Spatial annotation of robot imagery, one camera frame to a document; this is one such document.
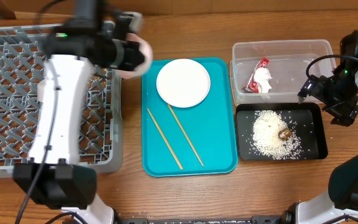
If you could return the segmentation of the small pink-rimmed white bowl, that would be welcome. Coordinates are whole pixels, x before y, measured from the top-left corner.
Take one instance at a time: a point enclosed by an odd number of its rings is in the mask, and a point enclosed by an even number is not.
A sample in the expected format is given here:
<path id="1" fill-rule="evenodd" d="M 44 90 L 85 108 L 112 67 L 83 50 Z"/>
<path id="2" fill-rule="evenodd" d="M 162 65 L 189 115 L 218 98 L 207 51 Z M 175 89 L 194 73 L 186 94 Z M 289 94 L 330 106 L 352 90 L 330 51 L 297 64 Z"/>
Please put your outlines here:
<path id="1" fill-rule="evenodd" d="M 144 55 L 145 59 L 140 65 L 138 65 L 134 71 L 123 71 L 123 70 L 116 70 L 118 76 L 124 79 L 130 79 L 135 77 L 141 77 L 145 73 L 147 73 L 150 69 L 150 66 L 153 61 L 153 51 L 150 44 L 139 37 L 136 34 L 128 33 L 126 36 L 126 40 L 138 42 L 140 44 L 139 50 Z"/>

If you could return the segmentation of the dark brown food scrap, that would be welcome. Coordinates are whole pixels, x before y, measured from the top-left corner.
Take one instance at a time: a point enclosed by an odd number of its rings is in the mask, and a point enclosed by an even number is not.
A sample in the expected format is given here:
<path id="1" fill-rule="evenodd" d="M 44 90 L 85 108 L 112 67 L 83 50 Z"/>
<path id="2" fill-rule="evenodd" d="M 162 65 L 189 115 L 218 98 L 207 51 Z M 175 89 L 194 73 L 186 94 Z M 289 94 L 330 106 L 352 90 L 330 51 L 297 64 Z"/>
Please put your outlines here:
<path id="1" fill-rule="evenodd" d="M 288 140 L 290 137 L 292 136 L 292 132 L 290 131 L 289 128 L 285 128 L 281 131 L 278 132 L 278 137 L 282 140 L 282 141 L 286 141 Z"/>

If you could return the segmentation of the pile of white rice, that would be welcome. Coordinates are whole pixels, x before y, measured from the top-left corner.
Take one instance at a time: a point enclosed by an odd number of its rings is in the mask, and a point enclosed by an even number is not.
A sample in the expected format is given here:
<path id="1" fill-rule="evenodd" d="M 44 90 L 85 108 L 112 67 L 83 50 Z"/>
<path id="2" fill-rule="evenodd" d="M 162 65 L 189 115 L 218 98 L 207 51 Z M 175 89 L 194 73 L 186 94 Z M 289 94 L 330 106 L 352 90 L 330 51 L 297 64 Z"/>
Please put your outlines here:
<path id="1" fill-rule="evenodd" d="M 278 132 L 289 128 L 282 141 Z M 314 122 L 309 110 L 240 111 L 237 114 L 239 155 L 243 160 L 297 160 L 316 155 Z"/>

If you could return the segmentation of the white tissue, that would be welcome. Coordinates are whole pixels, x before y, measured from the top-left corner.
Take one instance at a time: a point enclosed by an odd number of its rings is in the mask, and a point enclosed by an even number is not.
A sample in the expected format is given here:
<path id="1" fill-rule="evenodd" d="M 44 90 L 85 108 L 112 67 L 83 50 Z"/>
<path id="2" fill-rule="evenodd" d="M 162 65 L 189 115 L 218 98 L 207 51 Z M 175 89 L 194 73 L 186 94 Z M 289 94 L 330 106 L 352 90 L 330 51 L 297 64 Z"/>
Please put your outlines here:
<path id="1" fill-rule="evenodd" d="M 254 80 L 257 82 L 257 86 L 260 88 L 259 93 L 265 94 L 272 89 L 269 83 L 271 79 L 271 74 L 267 68 L 258 68 L 256 70 Z"/>

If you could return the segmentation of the red snack wrapper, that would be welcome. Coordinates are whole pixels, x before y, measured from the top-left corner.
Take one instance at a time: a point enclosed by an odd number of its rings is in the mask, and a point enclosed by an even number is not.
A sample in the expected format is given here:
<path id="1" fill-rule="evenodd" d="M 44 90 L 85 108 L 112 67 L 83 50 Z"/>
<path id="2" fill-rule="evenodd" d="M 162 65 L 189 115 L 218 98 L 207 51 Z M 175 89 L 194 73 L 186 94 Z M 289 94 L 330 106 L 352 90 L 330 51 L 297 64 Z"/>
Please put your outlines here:
<path id="1" fill-rule="evenodd" d="M 257 86 L 257 82 L 254 80 L 254 76 L 256 73 L 256 70 L 258 68 L 265 68 L 269 64 L 269 60 L 265 57 L 259 60 L 255 68 L 253 69 L 251 76 L 249 78 L 249 81 L 244 85 L 244 88 L 247 91 L 253 92 L 253 93 L 259 93 L 259 87 Z"/>

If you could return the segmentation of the large white round plate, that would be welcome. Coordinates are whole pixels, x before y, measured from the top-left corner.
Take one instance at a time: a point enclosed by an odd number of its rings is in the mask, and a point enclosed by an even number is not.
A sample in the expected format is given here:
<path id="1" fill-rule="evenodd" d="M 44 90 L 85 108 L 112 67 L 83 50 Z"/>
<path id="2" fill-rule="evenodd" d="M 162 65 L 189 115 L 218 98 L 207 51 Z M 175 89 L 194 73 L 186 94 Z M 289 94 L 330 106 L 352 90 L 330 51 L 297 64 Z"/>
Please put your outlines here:
<path id="1" fill-rule="evenodd" d="M 176 59 L 162 67 L 156 80 L 161 99 L 177 108 L 200 104 L 208 95 L 211 79 L 202 64 L 191 59 Z"/>

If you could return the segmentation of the wooden chopstick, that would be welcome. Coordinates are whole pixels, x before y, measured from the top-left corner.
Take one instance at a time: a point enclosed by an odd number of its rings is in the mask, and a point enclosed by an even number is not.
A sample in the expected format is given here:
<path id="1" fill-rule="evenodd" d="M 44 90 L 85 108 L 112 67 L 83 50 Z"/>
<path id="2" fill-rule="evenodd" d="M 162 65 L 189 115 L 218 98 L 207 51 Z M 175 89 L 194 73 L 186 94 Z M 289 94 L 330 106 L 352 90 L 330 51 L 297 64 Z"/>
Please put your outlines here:
<path id="1" fill-rule="evenodd" d="M 172 106 L 169 105 L 169 104 L 167 104 L 167 106 L 168 106 L 168 109 L 170 110 L 172 116 L 175 118 L 175 121 L 177 122 L 177 125 L 178 125 L 179 128 L 181 129 L 181 131 L 182 131 L 184 137 L 185 137 L 186 140 L 188 141 L 188 144 L 190 145 L 190 147 L 191 147 L 191 149 L 192 149 L 194 155 L 196 156 L 197 160 L 199 161 L 199 163 L 201 164 L 201 166 L 204 167 L 203 161 L 201 160 L 201 158 L 200 158 L 200 156 L 199 156 L 197 150 L 195 149 L 195 147 L 194 147 L 194 145 L 193 145 L 191 139 L 190 139 L 189 136 L 187 135 L 187 133 L 186 133 L 184 127 L 182 126 L 182 124 L 181 124 L 180 120 L 178 119 L 176 113 L 174 112 Z"/>
<path id="2" fill-rule="evenodd" d="M 176 155 L 175 152 L 173 151 L 173 149 L 172 149 L 170 143 L 167 141 L 167 138 L 165 137 L 163 131 L 161 130 L 161 128 L 160 128 L 160 126 L 159 126 L 157 120 L 155 119 L 155 117 L 153 116 L 153 114 L 152 114 L 152 112 L 150 111 L 149 108 L 147 108 L 147 111 L 148 111 L 148 114 L 149 114 L 149 116 L 151 117 L 152 121 L 154 122 L 155 127 L 157 128 L 158 132 L 160 133 L 160 135 L 161 135 L 161 137 L 162 137 L 164 143 L 165 143 L 166 146 L 168 147 L 168 150 L 170 151 L 172 157 L 174 158 L 175 162 L 177 163 L 179 169 L 180 169 L 180 170 L 183 170 L 183 166 L 182 166 L 181 162 L 178 160 L 177 155 Z"/>

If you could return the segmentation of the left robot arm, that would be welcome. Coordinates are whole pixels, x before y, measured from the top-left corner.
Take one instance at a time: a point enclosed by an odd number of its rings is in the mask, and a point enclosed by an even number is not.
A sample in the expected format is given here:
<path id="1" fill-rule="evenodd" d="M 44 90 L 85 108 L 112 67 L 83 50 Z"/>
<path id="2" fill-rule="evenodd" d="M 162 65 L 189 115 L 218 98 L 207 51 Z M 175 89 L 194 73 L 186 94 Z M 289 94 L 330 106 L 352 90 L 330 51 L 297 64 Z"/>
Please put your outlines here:
<path id="1" fill-rule="evenodd" d="M 96 192 L 97 174 L 79 164 L 84 95 L 95 67 L 124 77 L 145 74 L 151 46 L 138 35 L 142 14 L 105 1 L 77 1 L 75 15 L 42 41 L 46 56 L 39 84 L 39 122 L 27 162 L 16 164 L 14 182 L 33 201 L 79 223 L 117 223 Z"/>

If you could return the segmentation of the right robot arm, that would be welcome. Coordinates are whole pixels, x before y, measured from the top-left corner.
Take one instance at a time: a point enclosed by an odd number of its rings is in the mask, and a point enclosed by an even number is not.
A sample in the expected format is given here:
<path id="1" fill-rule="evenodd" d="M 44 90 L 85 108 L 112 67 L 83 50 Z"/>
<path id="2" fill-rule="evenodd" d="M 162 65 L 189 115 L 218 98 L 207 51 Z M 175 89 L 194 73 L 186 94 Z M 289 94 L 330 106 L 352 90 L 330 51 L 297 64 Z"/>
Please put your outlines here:
<path id="1" fill-rule="evenodd" d="M 307 80 L 298 92 L 298 101 L 312 96 L 323 103 L 331 124 L 349 127 L 358 116 L 358 30 L 340 41 L 340 63 L 330 77 L 317 77 L 310 70 L 324 57 L 306 68 Z M 329 178 L 328 189 L 309 201 L 294 203 L 283 212 L 280 223 L 358 223 L 358 153 L 337 166 Z"/>

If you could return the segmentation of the black plastic waste tray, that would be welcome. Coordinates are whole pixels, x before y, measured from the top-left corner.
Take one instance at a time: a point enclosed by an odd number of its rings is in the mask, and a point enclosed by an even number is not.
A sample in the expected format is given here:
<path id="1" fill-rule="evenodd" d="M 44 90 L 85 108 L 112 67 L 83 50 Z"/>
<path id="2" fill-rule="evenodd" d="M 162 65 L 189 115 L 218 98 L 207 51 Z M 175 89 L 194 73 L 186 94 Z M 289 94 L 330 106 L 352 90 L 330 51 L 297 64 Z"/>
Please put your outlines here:
<path id="1" fill-rule="evenodd" d="M 328 155 L 315 103 L 256 103 L 236 108 L 239 157 L 245 161 L 324 159 Z"/>

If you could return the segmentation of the clear plastic waste bin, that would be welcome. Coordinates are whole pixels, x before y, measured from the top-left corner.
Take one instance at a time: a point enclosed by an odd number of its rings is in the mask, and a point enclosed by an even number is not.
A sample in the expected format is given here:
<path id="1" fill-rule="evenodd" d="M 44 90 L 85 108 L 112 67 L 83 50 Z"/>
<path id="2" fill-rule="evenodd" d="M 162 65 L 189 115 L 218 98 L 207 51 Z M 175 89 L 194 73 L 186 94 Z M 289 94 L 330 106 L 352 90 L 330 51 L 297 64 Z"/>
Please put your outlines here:
<path id="1" fill-rule="evenodd" d="M 333 54 L 323 39 L 239 42 L 232 47 L 230 81 L 236 105 L 250 103 L 296 103 L 297 94 L 307 80 L 306 67 L 314 59 Z M 251 74 L 262 58 L 269 60 L 267 69 L 272 89 L 266 94 L 246 90 Z"/>

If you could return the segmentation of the grey plastic dishwasher rack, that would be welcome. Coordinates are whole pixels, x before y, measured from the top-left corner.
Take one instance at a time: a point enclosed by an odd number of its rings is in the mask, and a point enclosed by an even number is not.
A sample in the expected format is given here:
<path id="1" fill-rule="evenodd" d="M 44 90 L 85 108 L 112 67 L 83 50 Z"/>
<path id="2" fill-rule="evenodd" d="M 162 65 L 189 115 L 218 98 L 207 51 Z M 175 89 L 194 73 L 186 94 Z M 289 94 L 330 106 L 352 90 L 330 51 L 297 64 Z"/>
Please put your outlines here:
<path id="1" fill-rule="evenodd" d="M 26 161 L 35 138 L 44 77 L 40 40 L 52 25 L 0 27 L 0 178 L 10 178 Z M 96 172 L 115 172 L 123 163 L 121 78 L 95 67 L 83 96 L 80 163 Z"/>

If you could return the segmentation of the teal plastic serving tray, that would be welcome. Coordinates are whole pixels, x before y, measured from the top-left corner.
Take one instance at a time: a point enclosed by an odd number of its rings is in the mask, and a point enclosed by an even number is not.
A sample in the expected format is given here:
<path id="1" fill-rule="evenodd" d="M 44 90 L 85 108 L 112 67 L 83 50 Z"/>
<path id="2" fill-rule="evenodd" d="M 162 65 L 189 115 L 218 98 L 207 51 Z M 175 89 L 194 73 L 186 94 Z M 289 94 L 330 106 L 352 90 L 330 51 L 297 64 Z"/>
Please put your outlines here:
<path id="1" fill-rule="evenodd" d="M 208 71 L 211 88 L 207 97 L 191 108 L 172 106 L 197 150 L 194 155 L 175 118 L 157 92 L 159 71 L 168 60 L 156 60 L 142 77 L 142 163 L 153 177 L 224 174 L 238 163 L 231 87 L 226 63 L 220 58 L 198 58 Z M 150 109 L 183 166 L 180 170 L 148 114 Z"/>

